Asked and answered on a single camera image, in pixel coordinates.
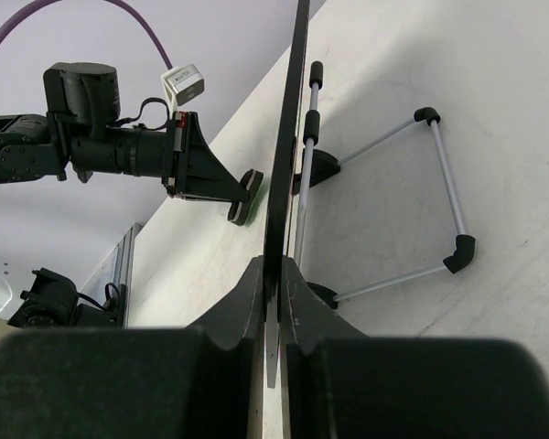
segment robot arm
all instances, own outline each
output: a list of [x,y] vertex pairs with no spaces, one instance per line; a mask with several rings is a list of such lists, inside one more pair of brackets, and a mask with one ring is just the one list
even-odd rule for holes
[[[179,103],[203,91],[198,72],[165,80],[171,78],[178,97],[184,96]],[[0,184],[44,176],[64,181],[71,162],[83,183],[93,172],[157,177],[170,197],[229,202],[233,208],[252,202],[251,188],[237,181],[208,148],[196,113],[173,112],[165,132],[142,124],[122,128],[113,67],[57,63],[43,81],[45,116],[0,116]]]

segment folding stand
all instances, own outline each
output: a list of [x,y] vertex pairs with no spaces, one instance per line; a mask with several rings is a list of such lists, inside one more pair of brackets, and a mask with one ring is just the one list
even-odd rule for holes
[[[299,209],[297,213],[298,219],[296,231],[297,239],[295,251],[295,259],[297,265],[299,265],[301,261],[301,248],[303,245],[303,233],[305,228],[305,216],[307,210],[307,194],[309,188],[328,179],[329,177],[334,176],[341,170],[342,166],[346,165],[348,162],[365,153],[366,151],[372,149],[374,146],[379,145],[393,135],[400,133],[402,130],[411,126],[412,124],[423,121],[425,121],[427,125],[431,127],[431,130],[435,137],[437,154],[439,156],[439,164],[441,165],[443,177],[446,182],[447,196],[449,197],[449,203],[453,212],[454,221],[456,222],[456,250],[451,256],[446,257],[446,259],[443,260],[442,264],[425,268],[416,272],[402,274],[392,279],[387,279],[385,281],[364,286],[362,288],[343,294],[336,294],[325,286],[309,283],[311,289],[334,309],[338,307],[339,301],[346,300],[357,295],[371,293],[387,286],[402,284],[404,282],[428,276],[429,274],[439,273],[443,271],[450,271],[452,274],[455,274],[460,270],[466,268],[474,258],[476,239],[468,234],[468,229],[462,215],[461,203],[459,201],[459,196],[456,190],[456,185],[451,172],[451,168],[449,167],[449,162],[447,160],[446,148],[444,146],[443,139],[439,131],[439,123],[441,122],[441,117],[435,109],[431,107],[425,107],[414,112],[414,117],[411,120],[400,124],[390,132],[371,142],[369,145],[364,146],[362,149],[351,153],[341,160],[337,160],[332,155],[324,153],[322,151],[313,151],[313,147],[311,147],[310,151],[309,144],[306,143],[303,172],[301,175],[295,176],[295,186],[299,187],[300,184]],[[304,175],[305,173],[307,173],[307,175],[310,175],[308,186],[306,180],[301,178],[302,175]]]

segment cable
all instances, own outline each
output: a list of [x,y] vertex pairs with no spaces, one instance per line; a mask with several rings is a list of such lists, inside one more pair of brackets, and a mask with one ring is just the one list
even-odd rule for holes
[[88,295],[84,294],[84,293],[77,293],[77,296],[80,298],[80,299],[83,299],[85,300],[86,302],[89,302],[91,303],[92,305],[94,305],[96,308],[98,309],[101,309],[102,311],[107,311],[106,308],[104,308],[103,306],[101,306],[100,304],[98,304],[95,300],[93,300],[91,297],[89,297]]
[[161,99],[161,98],[148,98],[148,99],[145,99],[143,101],[143,103],[140,104],[140,112],[138,113],[138,115],[136,117],[124,117],[123,119],[119,119],[117,120],[116,122],[114,123],[109,123],[109,126],[112,126],[112,127],[120,127],[122,125],[126,125],[127,123],[132,123],[132,122],[137,122],[143,115],[143,110],[145,109],[145,107],[149,104],[149,103],[162,103],[164,106],[165,106],[165,110],[166,110],[166,113],[167,113],[167,118],[165,119],[165,123],[163,123],[162,125],[158,126],[157,128],[148,128],[146,127],[145,125],[143,125],[143,127],[147,130],[147,131],[160,131],[160,130],[163,130],[165,128],[167,128],[167,125],[168,125],[168,122],[170,121],[171,119],[171,115],[170,115],[170,111],[168,109],[168,105],[167,105],[167,102],[165,102],[164,99]]
[[116,296],[118,297],[118,299],[120,299],[120,290],[118,290],[118,287],[113,283],[108,283],[103,288],[103,291],[106,294],[106,300],[110,300],[112,298],[112,295],[110,294],[110,288],[114,290],[114,292],[116,293]]
[[[8,18],[8,20],[6,20],[2,26],[0,26],[0,45],[8,36],[8,34],[12,32],[20,23],[25,21],[27,18],[32,16],[34,13],[36,13],[43,7],[52,5],[60,1],[62,0],[35,0],[29,3],[28,5],[22,7],[21,9],[19,9],[13,16]],[[171,60],[168,58],[168,55],[165,52],[165,49],[163,48],[163,45],[159,41],[158,37],[156,37],[155,32],[148,25],[148,23],[146,23],[145,19],[140,14],[138,14],[138,12],[136,12],[134,8],[132,8],[130,5],[123,2],[122,0],[103,0],[103,1],[107,3],[111,3],[112,5],[116,5],[122,8],[128,14],[130,14],[140,24],[140,26],[143,27],[143,29],[146,31],[148,36],[153,40],[153,43],[155,44],[155,47],[158,50],[158,53],[161,55],[161,58],[165,62],[165,66],[167,67],[167,69],[171,70],[173,68],[173,65],[171,64]]]

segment white surface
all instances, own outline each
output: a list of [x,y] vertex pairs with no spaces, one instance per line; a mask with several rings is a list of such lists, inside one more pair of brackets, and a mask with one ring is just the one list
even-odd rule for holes
[[[417,108],[437,108],[468,230],[479,240],[464,272],[359,297],[339,313],[374,336],[518,340],[549,377],[549,0],[329,0],[310,25],[307,65],[315,59],[325,66],[318,147],[338,157]],[[249,166],[270,171],[286,63],[279,60],[212,144],[236,175]],[[338,292],[454,250],[426,124],[345,165],[309,198],[303,271]],[[236,229],[225,213],[161,207],[136,243],[135,325],[189,323],[262,251],[264,218]],[[265,412],[277,412],[266,396]],[[275,418],[265,425],[264,437],[280,434]]]
[[0,318],[8,320],[22,305],[20,294],[29,290],[36,276],[28,269],[0,260]]
[[[30,0],[1,0],[0,25]],[[155,30],[174,64],[195,63],[206,92],[184,107],[199,112],[210,141],[291,41],[294,0],[126,0]],[[164,64],[145,31],[101,0],[65,0],[24,22],[0,48],[0,114],[46,110],[42,75],[58,61],[118,69],[123,116],[162,96]],[[164,117],[160,105],[143,121]],[[47,267],[82,288],[135,222],[166,197],[158,179],[94,176],[0,186],[0,258]]]

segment purple cable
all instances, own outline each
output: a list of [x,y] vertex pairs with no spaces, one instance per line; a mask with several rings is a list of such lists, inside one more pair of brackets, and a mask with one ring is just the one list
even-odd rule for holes
[[[17,27],[20,23],[25,21],[27,18],[32,16],[34,13],[39,11],[45,6],[52,5],[53,3],[60,2],[61,0],[35,0],[34,2],[29,3],[28,5],[22,7],[19,9],[13,16],[8,18],[8,20],[0,26],[0,44],[5,40],[5,38],[8,36],[10,32],[12,32],[15,27]],[[126,4],[122,0],[103,0],[104,2],[111,3],[113,5],[116,5],[118,7],[121,7],[124,11],[126,11],[128,14],[130,14],[138,23],[140,23],[140,26],[143,27],[143,29],[146,31],[148,36],[153,40],[153,43],[156,46],[156,49],[158,50],[158,53],[160,53],[161,58],[165,62],[165,65],[167,66],[168,70],[171,70],[173,68],[173,65],[171,64],[171,60],[168,58],[167,53],[165,52],[165,49],[161,45],[161,42],[158,40],[158,38],[155,35],[155,32],[153,29],[146,23],[145,19],[136,12],[134,8],[132,8],[130,5]]]

